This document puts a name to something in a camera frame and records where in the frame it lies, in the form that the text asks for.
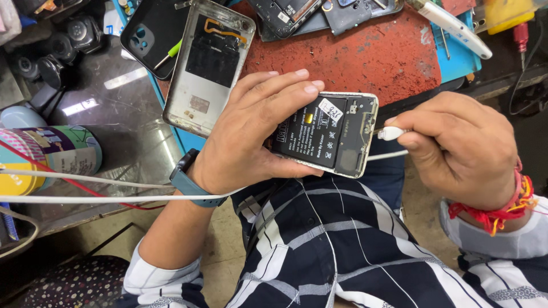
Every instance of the black wire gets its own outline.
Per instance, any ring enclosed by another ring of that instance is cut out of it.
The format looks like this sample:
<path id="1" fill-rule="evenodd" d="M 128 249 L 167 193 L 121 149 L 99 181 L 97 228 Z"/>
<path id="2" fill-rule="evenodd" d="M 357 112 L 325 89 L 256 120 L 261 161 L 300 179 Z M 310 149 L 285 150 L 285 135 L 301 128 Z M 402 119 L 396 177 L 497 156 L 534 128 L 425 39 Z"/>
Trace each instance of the black wire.
<path id="1" fill-rule="evenodd" d="M 529 62 L 533 58 L 533 55 L 535 54 L 536 50 L 539 48 L 540 43 L 543 40 L 543 35 L 544 35 L 543 22 L 542 22 L 540 17 L 537 17 L 536 21 L 540 26 L 539 38 L 536 40 L 535 47 L 533 47 L 533 49 L 531 50 L 531 53 L 529 54 L 529 57 L 527 57 L 527 60 L 525 61 L 525 69 L 521 72 L 520 77 L 516 81 L 516 84 L 514 84 L 514 87 L 513 87 L 513 90 L 512 90 L 512 95 L 510 96 L 510 102 L 508 103 L 508 113 L 513 115 L 513 116 L 517 115 L 518 113 L 523 112 L 525 109 L 527 109 L 527 108 L 529 108 L 529 107 L 531 107 L 531 106 L 533 106 L 537 103 L 537 101 L 534 100 L 529 105 L 525 106 L 524 108 L 521 108 L 519 111 L 516 111 L 516 112 L 512 111 L 512 100 L 513 100 L 514 94 L 516 94 L 517 87 L 520 84 L 521 78 L 523 77 L 523 74 L 525 73 L 525 70 L 529 67 Z"/>

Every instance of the smartwatch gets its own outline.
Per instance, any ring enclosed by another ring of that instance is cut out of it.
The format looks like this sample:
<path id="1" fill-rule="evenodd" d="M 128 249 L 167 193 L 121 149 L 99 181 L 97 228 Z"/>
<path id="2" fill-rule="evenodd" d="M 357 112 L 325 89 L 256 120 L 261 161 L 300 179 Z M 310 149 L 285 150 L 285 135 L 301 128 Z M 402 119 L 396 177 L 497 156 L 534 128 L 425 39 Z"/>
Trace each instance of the smartwatch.
<path id="1" fill-rule="evenodd" d="M 175 169 L 173 169 L 173 172 L 169 176 L 171 184 L 175 186 L 175 188 L 177 188 L 180 192 L 182 192 L 183 195 L 211 196 L 211 193 L 203 190 L 200 186 L 196 185 L 196 183 L 189 179 L 188 176 L 186 176 L 186 172 L 190 168 L 190 165 L 194 163 L 199 153 L 200 151 L 196 149 L 190 149 L 177 163 Z M 225 202 L 227 198 L 228 197 L 218 199 L 198 199 L 191 201 L 201 207 L 213 208 L 221 206 L 221 204 L 223 204 L 223 202 Z"/>

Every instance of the blue watch strap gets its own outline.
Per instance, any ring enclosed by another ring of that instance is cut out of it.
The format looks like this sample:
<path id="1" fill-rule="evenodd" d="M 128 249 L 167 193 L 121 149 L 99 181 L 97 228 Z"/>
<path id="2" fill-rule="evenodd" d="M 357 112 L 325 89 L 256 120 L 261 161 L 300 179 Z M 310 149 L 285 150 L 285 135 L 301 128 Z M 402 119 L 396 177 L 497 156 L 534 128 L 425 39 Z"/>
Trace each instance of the blue watch strap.
<path id="1" fill-rule="evenodd" d="M 209 192 L 203 190 L 200 186 L 196 185 L 196 183 L 189 179 L 189 177 L 186 176 L 186 174 L 182 171 L 177 171 L 177 173 L 175 173 L 175 176 L 172 179 L 172 185 L 186 196 L 211 196 Z M 226 200 L 226 197 L 218 199 L 198 199 L 191 201 L 201 207 L 213 208 L 221 205 L 224 200 Z"/>

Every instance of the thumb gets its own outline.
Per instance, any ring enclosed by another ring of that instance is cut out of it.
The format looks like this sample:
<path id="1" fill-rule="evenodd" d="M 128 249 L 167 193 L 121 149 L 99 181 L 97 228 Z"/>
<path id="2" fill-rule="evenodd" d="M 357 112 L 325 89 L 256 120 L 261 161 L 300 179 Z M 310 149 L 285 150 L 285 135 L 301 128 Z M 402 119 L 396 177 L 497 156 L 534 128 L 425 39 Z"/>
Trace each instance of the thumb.
<path id="1" fill-rule="evenodd" d="M 323 171 L 305 166 L 287 158 L 274 156 L 272 164 L 269 166 L 274 178 L 302 178 L 307 175 L 322 176 Z"/>
<path id="2" fill-rule="evenodd" d="M 409 151 L 421 180 L 427 186 L 443 186 L 447 176 L 452 176 L 442 150 L 434 138 L 417 132 L 407 132 L 398 138 L 398 143 Z"/>

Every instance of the red screwdriver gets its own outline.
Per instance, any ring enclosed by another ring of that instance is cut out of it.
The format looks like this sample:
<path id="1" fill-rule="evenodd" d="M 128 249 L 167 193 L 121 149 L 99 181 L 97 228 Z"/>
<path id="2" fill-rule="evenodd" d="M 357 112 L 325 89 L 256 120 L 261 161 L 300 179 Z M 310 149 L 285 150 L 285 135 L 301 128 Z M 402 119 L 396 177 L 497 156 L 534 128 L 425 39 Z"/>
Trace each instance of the red screwdriver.
<path id="1" fill-rule="evenodd" d="M 529 40 L 529 30 L 527 22 L 514 27 L 514 42 L 517 44 L 517 50 L 521 54 L 521 69 L 525 71 L 525 52 L 527 51 L 527 41 Z"/>

